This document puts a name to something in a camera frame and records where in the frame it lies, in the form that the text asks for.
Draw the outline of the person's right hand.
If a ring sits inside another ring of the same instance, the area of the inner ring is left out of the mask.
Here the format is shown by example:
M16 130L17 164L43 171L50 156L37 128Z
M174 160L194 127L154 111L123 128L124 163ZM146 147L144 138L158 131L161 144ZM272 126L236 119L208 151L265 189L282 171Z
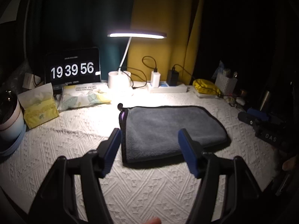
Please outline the person's right hand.
M282 169L284 171L291 171L295 168L296 157L292 157L283 163Z

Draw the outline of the person's left hand thumb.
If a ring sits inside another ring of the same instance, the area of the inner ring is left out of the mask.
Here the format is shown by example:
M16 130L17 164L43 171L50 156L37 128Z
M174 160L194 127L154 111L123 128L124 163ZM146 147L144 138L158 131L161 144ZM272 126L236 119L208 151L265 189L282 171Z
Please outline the person's left hand thumb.
M160 218L158 218L158 217L153 217L153 218L151 218L150 220L147 220L145 223L143 223L143 224L161 224L162 223L162 221L161 221L161 219Z

